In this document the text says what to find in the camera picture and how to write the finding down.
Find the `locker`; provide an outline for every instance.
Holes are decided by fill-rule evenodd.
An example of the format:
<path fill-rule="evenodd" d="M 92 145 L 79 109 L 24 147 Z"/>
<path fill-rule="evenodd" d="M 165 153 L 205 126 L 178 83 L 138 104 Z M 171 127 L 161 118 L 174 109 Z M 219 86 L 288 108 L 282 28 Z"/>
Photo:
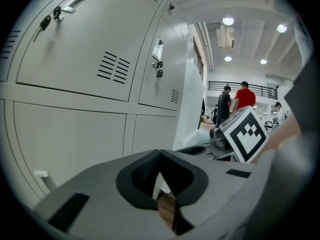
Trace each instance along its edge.
<path fill-rule="evenodd" d="M 137 115 L 132 153 L 152 149 L 172 149 L 177 129 L 177 117 Z"/>
<path fill-rule="evenodd" d="M 63 21 L 52 19 L 35 42 L 33 36 L 17 82 L 127 101 L 156 11 L 145 0 L 65 0 L 60 6 Z M 34 20 L 34 34 L 42 20 Z"/>
<path fill-rule="evenodd" d="M 162 43 L 161 58 L 154 53 Z M 178 111 L 184 84 L 187 45 L 177 37 L 170 25 L 160 18 L 144 71 L 139 103 Z M 158 69 L 153 63 L 163 62 L 163 76 L 157 78 Z"/>
<path fill-rule="evenodd" d="M 11 31 L 7 34 L 7 39 L 0 52 L 0 81 L 5 82 L 7 80 L 12 58 L 25 31 L 35 17 L 39 15 L 42 10 L 46 10 L 46 6 L 48 6 L 51 1 L 52 0 L 32 0 L 23 10 Z"/>
<path fill-rule="evenodd" d="M 126 114 L 15 102 L 14 119 L 25 162 L 42 187 L 35 171 L 48 172 L 58 187 L 90 166 L 123 156 Z"/>
<path fill-rule="evenodd" d="M 38 202 L 40 202 L 43 196 L 39 196 L 34 191 L 27 179 L 24 177 L 21 168 L 19 168 L 17 160 L 12 152 L 12 143 L 10 143 L 8 139 L 4 111 L 5 101 L 0 99 L 0 165 L 15 197 L 20 202 L 33 209 Z"/>

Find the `railing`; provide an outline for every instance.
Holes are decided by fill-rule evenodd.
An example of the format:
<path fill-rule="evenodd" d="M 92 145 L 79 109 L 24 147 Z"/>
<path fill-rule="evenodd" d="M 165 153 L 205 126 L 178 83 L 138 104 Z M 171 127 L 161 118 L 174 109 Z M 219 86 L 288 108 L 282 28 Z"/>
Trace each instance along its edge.
<path fill-rule="evenodd" d="M 209 91 L 223 92 L 225 86 L 230 86 L 231 92 L 236 92 L 237 90 L 241 89 L 240 82 L 208 81 L 208 85 Z M 278 99 L 277 89 L 254 84 L 249 84 L 249 89 L 257 96 L 267 97 L 275 100 Z"/>

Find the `person's hair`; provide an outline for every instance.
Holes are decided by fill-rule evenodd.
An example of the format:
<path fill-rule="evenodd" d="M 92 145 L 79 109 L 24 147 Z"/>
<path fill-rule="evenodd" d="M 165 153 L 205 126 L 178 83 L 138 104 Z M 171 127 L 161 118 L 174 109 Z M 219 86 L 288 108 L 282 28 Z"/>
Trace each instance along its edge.
<path fill-rule="evenodd" d="M 241 83 L 241 86 L 242 86 L 242 87 L 247 87 L 247 88 L 249 88 L 249 84 L 248 84 L 246 81 L 243 81 L 243 82 Z"/>

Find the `man in red shirt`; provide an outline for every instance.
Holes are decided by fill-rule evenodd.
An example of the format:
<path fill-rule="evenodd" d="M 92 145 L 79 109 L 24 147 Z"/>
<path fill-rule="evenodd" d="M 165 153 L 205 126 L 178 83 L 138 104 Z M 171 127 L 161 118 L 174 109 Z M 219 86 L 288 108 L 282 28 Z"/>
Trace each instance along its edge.
<path fill-rule="evenodd" d="M 246 81 L 243 81 L 241 83 L 241 89 L 238 90 L 234 96 L 235 104 L 233 106 L 232 114 L 238 109 L 246 106 L 253 107 L 256 104 L 256 95 L 248 88 L 249 84 Z"/>

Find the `ventilation slot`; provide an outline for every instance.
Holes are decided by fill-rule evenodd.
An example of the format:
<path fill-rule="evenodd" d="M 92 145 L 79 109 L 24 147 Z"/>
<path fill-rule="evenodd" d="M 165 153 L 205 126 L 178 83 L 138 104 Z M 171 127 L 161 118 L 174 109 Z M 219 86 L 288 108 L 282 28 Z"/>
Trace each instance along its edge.
<path fill-rule="evenodd" d="M 176 91 L 175 89 L 172 89 L 171 101 L 174 103 L 178 103 L 178 100 L 179 100 L 179 92 Z"/>
<path fill-rule="evenodd" d="M 0 61 L 9 59 L 10 54 L 12 53 L 12 48 L 17 38 L 19 36 L 20 30 L 11 31 L 3 45 L 3 49 L 0 52 Z"/>
<path fill-rule="evenodd" d="M 116 55 L 104 52 L 97 76 L 113 80 L 115 84 L 125 84 L 130 69 L 130 62 Z"/>

